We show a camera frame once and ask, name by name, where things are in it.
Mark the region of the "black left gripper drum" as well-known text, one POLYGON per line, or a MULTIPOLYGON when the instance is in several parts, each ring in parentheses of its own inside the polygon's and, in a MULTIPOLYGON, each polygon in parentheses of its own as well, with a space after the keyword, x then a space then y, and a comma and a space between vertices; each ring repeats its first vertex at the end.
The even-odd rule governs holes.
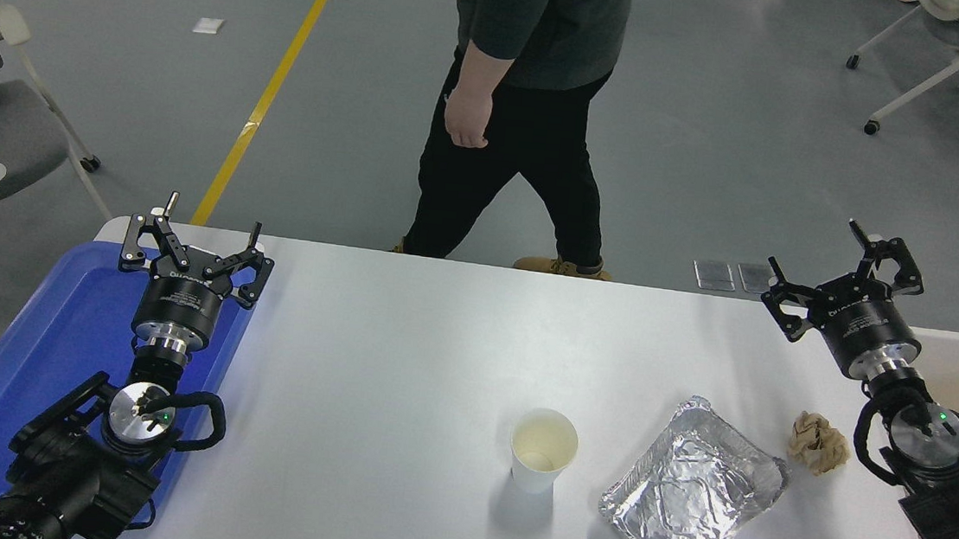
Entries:
POLYGON ((211 337, 222 300, 208 286, 192 277, 161 275, 150 279, 133 316, 132 329, 144 331, 150 324, 173 324, 196 337, 211 337))

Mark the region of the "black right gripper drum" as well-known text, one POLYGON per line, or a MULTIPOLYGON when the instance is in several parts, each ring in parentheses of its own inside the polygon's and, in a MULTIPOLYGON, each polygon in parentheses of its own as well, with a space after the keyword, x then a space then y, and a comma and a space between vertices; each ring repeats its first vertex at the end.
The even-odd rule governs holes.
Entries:
POLYGON ((911 365, 922 349, 885 288, 847 279, 816 287, 812 326, 847 378, 870 380, 911 365))

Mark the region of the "person's hand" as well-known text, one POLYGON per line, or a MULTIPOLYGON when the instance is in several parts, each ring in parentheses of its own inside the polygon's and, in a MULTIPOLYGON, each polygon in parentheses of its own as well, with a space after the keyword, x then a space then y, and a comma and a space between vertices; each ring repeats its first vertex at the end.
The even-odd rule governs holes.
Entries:
POLYGON ((492 90, 457 85, 444 109, 444 127, 451 143, 457 148, 487 148, 486 131, 492 112, 492 90))

